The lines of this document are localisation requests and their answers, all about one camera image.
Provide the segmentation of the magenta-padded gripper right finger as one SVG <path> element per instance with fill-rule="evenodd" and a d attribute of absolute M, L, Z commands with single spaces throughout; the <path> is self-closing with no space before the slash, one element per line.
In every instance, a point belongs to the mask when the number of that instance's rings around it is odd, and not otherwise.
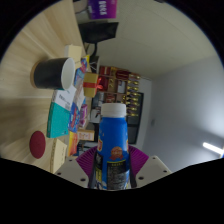
<path fill-rule="evenodd" d="M 130 146 L 130 185 L 140 188 L 171 174 L 170 169 L 157 157 L 147 156 Z"/>

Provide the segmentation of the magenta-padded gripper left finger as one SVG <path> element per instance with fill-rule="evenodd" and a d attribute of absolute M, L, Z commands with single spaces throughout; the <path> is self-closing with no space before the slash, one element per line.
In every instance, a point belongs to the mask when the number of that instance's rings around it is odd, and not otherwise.
<path fill-rule="evenodd" d="M 96 188 L 94 159 L 97 148 L 93 147 L 77 158 L 68 157 L 55 174 L 83 188 Z"/>

